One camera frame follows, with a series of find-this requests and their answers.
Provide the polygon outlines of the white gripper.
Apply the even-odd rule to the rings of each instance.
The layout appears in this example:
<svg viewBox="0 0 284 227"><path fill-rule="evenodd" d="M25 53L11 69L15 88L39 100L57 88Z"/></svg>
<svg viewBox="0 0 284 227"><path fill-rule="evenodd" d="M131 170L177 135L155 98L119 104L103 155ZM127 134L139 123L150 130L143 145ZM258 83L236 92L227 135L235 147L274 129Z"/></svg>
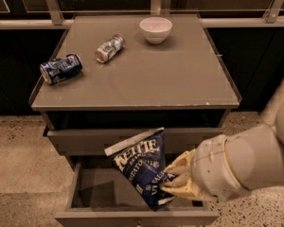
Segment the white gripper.
<svg viewBox="0 0 284 227"><path fill-rule="evenodd" d="M249 196L235 175L226 151L226 135L204 140L196 150L179 155L164 171L179 175L160 188L171 195L192 201L231 201Z"/></svg>

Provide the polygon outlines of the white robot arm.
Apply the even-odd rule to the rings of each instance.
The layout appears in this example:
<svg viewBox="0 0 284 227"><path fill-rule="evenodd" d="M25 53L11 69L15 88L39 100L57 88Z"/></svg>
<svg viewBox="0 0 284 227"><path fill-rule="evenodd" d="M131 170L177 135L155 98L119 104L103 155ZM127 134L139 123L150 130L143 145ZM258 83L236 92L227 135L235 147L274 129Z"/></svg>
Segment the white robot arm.
<svg viewBox="0 0 284 227"><path fill-rule="evenodd" d="M160 188L193 201L231 201L256 189L284 186L284 101L272 123L206 139L165 171L175 179Z"/></svg>

